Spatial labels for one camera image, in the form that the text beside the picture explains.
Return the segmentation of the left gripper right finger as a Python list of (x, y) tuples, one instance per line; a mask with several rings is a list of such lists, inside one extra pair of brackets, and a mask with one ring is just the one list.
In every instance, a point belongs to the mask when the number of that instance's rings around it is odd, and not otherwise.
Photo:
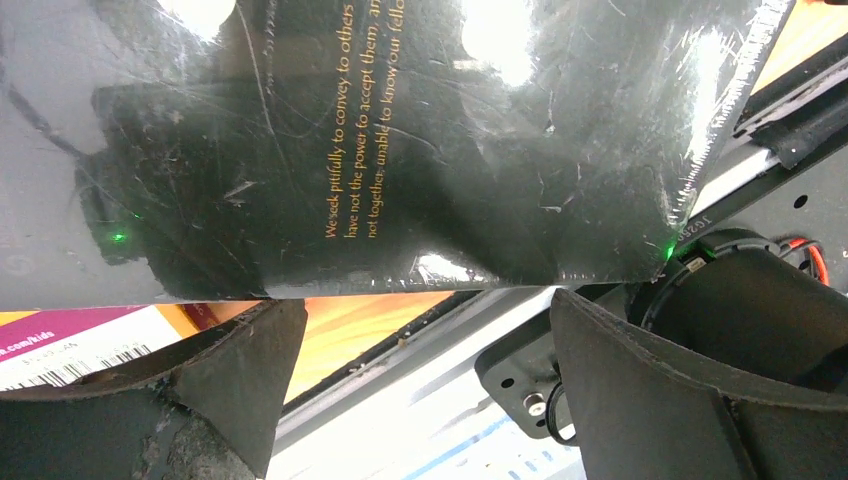
[(590, 479), (843, 479), (847, 399), (687, 350), (558, 290), (551, 331)]

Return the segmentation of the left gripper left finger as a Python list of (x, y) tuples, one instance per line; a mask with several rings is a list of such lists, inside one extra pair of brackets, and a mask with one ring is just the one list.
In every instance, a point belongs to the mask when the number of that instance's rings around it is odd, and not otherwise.
[(64, 387), (1, 396), (5, 479), (261, 479), (307, 324), (276, 300)]

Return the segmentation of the black notebook with sticker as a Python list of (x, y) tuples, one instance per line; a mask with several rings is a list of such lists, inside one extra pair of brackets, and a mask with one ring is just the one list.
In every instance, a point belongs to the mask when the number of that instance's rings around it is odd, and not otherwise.
[(1, 307), (655, 277), (789, 1), (5, 1)]

